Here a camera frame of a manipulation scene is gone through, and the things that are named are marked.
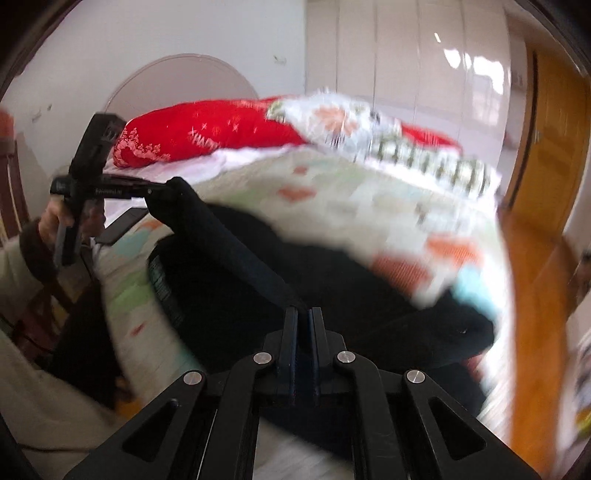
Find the person's left hand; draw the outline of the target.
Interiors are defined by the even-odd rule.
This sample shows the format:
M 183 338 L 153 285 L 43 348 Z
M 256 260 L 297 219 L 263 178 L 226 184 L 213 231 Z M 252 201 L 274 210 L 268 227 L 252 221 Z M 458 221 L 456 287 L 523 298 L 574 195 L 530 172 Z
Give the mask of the person's left hand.
M 74 223 L 68 207 L 64 201 L 56 196 L 50 198 L 45 211 L 40 217 L 38 231 L 45 245 L 53 250 L 60 226 L 71 227 Z M 99 236 L 104 231 L 105 213 L 104 201 L 92 200 L 84 208 L 79 227 L 82 240 Z

